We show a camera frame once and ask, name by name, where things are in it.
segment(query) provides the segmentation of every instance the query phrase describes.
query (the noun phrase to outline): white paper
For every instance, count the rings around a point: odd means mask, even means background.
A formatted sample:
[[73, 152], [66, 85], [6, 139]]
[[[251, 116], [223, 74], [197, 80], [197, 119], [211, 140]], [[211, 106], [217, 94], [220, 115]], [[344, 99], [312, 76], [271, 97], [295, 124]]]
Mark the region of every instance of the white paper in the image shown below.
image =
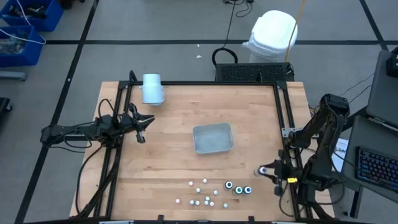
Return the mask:
[[[339, 155], [341, 158], [345, 158], [347, 146], [348, 146], [348, 140], [339, 138], [335, 149], [336, 154]], [[338, 156], [336, 156], [334, 153], [331, 156], [331, 159], [333, 160], [333, 163], [335, 164], [337, 171], [341, 172], [344, 161], [340, 159]]]

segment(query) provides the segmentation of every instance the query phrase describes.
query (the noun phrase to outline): gray floor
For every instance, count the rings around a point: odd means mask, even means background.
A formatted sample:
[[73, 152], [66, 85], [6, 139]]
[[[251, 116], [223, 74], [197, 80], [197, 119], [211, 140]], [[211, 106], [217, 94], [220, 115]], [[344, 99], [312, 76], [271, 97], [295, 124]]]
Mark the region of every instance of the gray floor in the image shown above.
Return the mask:
[[[43, 33], [48, 40], [79, 40], [93, 0], [75, 2], [65, 11], [57, 29]], [[256, 19], [278, 9], [296, 15], [299, 0], [257, 0], [250, 15], [234, 17], [230, 39], [248, 39]], [[367, 1], [385, 40], [398, 40], [396, 0]], [[101, 0], [88, 40], [198, 40], [224, 39], [231, 5], [221, 0]], [[377, 40], [357, 0], [308, 0], [298, 26], [298, 40]], [[211, 53], [220, 45], [85, 45], [59, 124], [75, 124], [93, 117], [103, 81], [127, 79], [133, 69], [160, 73], [163, 80], [214, 80]], [[249, 52], [229, 45], [240, 62]], [[0, 217], [12, 223], [40, 152], [40, 129], [50, 123], [77, 45], [46, 45], [34, 67], [6, 68], [29, 74], [25, 82], [0, 80], [0, 96], [9, 97], [14, 110], [4, 120], [0, 134]], [[340, 94], [373, 73], [380, 45], [296, 45], [290, 55], [295, 79], [304, 82], [310, 105], [325, 93]], [[220, 54], [220, 62], [232, 62]], [[371, 79], [345, 96], [352, 99]], [[366, 105], [369, 91], [351, 104], [355, 112]], [[82, 155], [53, 149], [49, 152], [25, 222], [66, 218], [75, 191]], [[340, 190], [333, 189], [337, 198]], [[354, 222], [395, 222], [398, 205], [365, 191], [359, 218], [343, 216], [351, 206], [352, 192], [334, 206], [337, 217]]]

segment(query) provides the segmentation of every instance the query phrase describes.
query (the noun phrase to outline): trash can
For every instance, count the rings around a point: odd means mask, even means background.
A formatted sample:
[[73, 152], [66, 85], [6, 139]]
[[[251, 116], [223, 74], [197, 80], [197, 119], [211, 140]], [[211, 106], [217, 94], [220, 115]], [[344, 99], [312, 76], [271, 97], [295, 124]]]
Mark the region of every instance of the trash can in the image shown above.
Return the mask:
[[[276, 10], [266, 12], [259, 17], [251, 31], [249, 41], [243, 43], [243, 47], [251, 51], [249, 62], [284, 62], [295, 23], [291, 15]], [[290, 49], [296, 41], [297, 32], [298, 27], [293, 33]]]

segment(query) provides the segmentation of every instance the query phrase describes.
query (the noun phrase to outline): table leg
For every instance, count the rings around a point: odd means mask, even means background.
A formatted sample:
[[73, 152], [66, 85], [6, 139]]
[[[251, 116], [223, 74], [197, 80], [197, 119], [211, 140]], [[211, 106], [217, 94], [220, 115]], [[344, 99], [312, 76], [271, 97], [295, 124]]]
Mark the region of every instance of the table leg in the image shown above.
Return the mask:
[[360, 186], [359, 190], [355, 191], [351, 210], [349, 212], [345, 212], [344, 213], [345, 215], [351, 218], [358, 218], [359, 207], [361, 205], [361, 199], [362, 199], [362, 192], [363, 192], [363, 187]]

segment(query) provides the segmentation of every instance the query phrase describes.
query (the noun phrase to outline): plastic container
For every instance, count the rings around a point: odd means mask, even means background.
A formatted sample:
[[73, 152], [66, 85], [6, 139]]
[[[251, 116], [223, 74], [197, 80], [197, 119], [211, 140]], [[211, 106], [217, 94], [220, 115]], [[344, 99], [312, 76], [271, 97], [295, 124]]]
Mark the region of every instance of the plastic container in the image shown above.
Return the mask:
[[[46, 19], [39, 19], [28, 17], [28, 21], [35, 27], [36, 31], [54, 31], [57, 26], [59, 20], [62, 17], [63, 9], [59, 5], [57, 0], [19, 0], [22, 7], [29, 6], [32, 4], [42, 4], [47, 6], [47, 10], [45, 15]], [[24, 26], [27, 25], [25, 18], [23, 17], [12, 17], [7, 16], [7, 13], [11, 6], [19, 7], [16, 0], [8, 0], [6, 5], [0, 11], [0, 18], [4, 19], [10, 26]]]
[[[250, 63], [283, 62], [296, 21], [281, 11], [269, 11], [259, 17], [248, 42], [243, 47], [251, 51]], [[298, 32], [296, 27], [290, 48], [293, 47]]]
[[193, 128], [193, 145], [197, 154], [227, 152], [234, 147], [228, 123], [201, 125]]
[[[32, 26], [1, 27], [1, 29], [9, 34], [18, 34], [18, 31], [23, 31], [29, 34], [29, 40], [43, 41]], [[9, 36], [0, 32], [0, 39], [5, 38], [9, 38]], [[39, 60], [42, 48], [42, 44], [26, 42], [24, 51], [20, 54], [0, 54], [0, 67], [35, 65]]]

